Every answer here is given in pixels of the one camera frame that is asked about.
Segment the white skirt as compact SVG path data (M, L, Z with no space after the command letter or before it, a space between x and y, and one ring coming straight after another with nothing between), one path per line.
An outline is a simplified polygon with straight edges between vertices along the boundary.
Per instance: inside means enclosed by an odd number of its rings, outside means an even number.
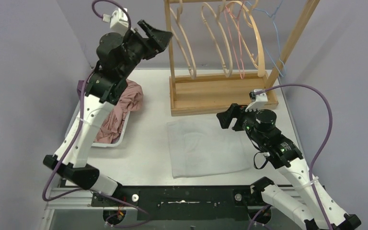
M215 118L186 118L167 124L172 176L228 174L249 169L240 133L222 129Z

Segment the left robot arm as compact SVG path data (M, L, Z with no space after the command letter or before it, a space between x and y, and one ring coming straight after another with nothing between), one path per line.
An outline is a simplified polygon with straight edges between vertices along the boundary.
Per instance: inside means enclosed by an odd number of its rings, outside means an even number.
M147 29L145 33L145 37L134 31L101 37L96 50L98 62L82 85L80 113L60 147L43 160L53 175L73 182L80 189L103 194L112 205L122 200L122 186L89 165L88 155L104 120L127 88L128 76L140 61L163 52L173 37L171 32L158 29Z

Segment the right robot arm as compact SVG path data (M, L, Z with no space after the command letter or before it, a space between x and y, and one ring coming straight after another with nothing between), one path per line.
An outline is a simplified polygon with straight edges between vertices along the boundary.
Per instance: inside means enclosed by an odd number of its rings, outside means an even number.
M299 148L276 127L276 113L263 109L262 97L278 86L253 90L249 105L233 103L226 111L217 113L217 118L222 129L229 128L235 118L237 121L232 129L245 132L253 146L264 154L266 162L291 183L304 201L300 203L280 190L272 180L262 177L251 184L250 197L254 203L277 208L303 230L355 230L361 225L359 217L341 208L312 173L313 165L330 137L333 115L328 100L319 90L305 84L302 87L322 98L329 116L327 134L310 164Z

